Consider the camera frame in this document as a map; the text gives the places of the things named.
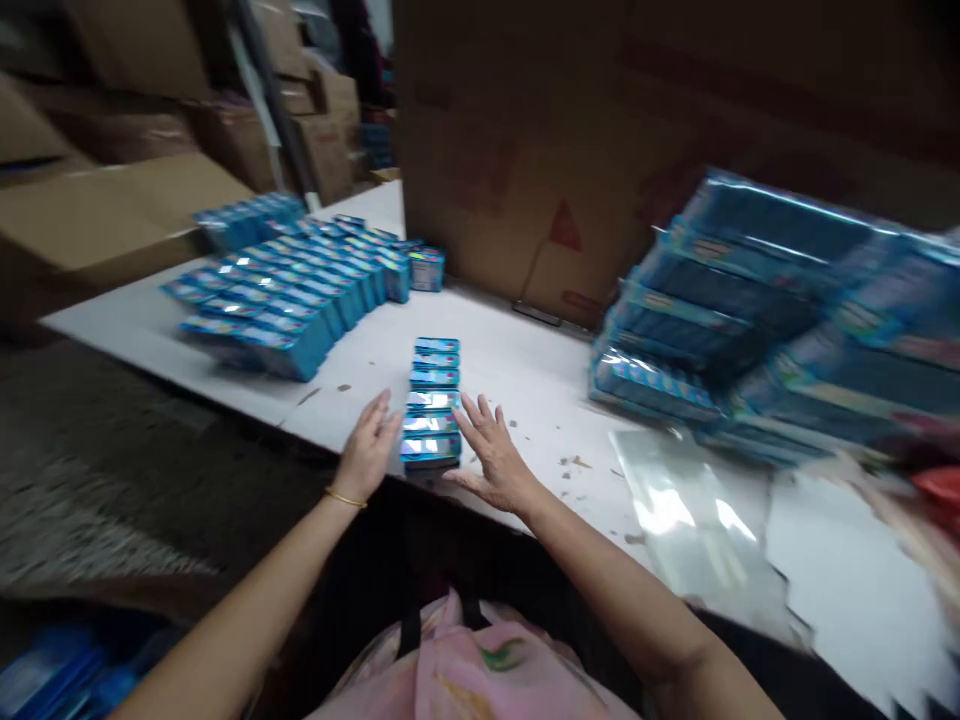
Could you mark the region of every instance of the red triangle symbol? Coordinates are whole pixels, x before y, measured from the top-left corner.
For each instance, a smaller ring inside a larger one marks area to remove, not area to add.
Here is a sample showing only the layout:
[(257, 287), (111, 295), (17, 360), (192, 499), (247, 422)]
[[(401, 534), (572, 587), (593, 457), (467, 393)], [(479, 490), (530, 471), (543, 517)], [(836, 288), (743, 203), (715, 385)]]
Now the red triangle symbol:
[(570, 212), (570, 206), (566, 200), (560, 201), (556, 214), (553, 216), (553, 225), (550, 227), (550, 235), (547, 240), (557, 245), (583, 252), (583, 245), (580, 243), (580, 231), (577, 230), (576, 223), (573, 222), (573, 214)]

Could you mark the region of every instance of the hand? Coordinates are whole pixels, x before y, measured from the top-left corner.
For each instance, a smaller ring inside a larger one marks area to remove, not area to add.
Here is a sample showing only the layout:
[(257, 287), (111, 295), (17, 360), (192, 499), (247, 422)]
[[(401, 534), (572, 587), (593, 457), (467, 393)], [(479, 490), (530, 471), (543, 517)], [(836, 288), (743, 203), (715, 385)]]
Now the hand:
[(384, 390), (360, 413), (330, 486), (338, 495), (366, 502), (383, 482), (390, 453), (403, 424), (403, 413), (387, 417), (389, 402), (390, 391)]
[(503, 408), (498, 405), (494, 416), (483, 395), (477, 396), (477, 405), (466, 394), (461, 398), (466, 415), (453, 408), (453, 417), (463, 437), (477, 453), (483, 465), (483, 477), (457, 469), (448, 470), (443, 479), (469, 490), (497, 510), (522, 517), (537, 502), (536, 495), (543, 486), (530, 472), (510, 439), (510, 431), (503, 420)]

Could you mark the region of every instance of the gray floor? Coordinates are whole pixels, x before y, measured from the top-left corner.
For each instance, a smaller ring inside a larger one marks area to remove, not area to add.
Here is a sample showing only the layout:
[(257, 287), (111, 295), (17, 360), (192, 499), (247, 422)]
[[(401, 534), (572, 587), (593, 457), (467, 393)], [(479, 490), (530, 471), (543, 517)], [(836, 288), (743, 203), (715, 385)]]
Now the gray floor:
[(324, 482), (71, 341), (0, 355), (0, 593), (235, 578)]

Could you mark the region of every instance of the clear plastic sheet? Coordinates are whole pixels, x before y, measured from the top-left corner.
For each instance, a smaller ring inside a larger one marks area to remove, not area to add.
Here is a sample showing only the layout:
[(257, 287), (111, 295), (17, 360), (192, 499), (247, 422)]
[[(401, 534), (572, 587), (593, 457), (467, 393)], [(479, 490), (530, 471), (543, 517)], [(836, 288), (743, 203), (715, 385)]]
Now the clear plastic sheet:
[(726, 461), (676, 428), (615, 432), (611, 441), (647, 548), (674, 593), (707, 600), (781, 582), (761, 546), (768, 469)]

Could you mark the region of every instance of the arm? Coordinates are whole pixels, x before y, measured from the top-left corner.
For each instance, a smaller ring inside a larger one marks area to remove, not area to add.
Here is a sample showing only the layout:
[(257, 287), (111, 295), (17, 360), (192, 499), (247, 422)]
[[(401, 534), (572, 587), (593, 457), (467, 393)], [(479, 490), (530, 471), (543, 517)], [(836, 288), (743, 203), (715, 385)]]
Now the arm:
[(483, 477), (444, 477), (516, 513), (600, 618), (667, 718), (780, 718), (736, 656), (659, 580), (541, 485), (510, 440), (503, 410), (462, 395), (460, 430)]
[[(400, 431), (385, 418), (389, 391), (367, 405), (347, 440), (331, 490), (365, 503), (380, 486)], [(113, 720), (230, 720), (279, 651), (323, 565), (356, 517), (325, 497), (144, 678)]]

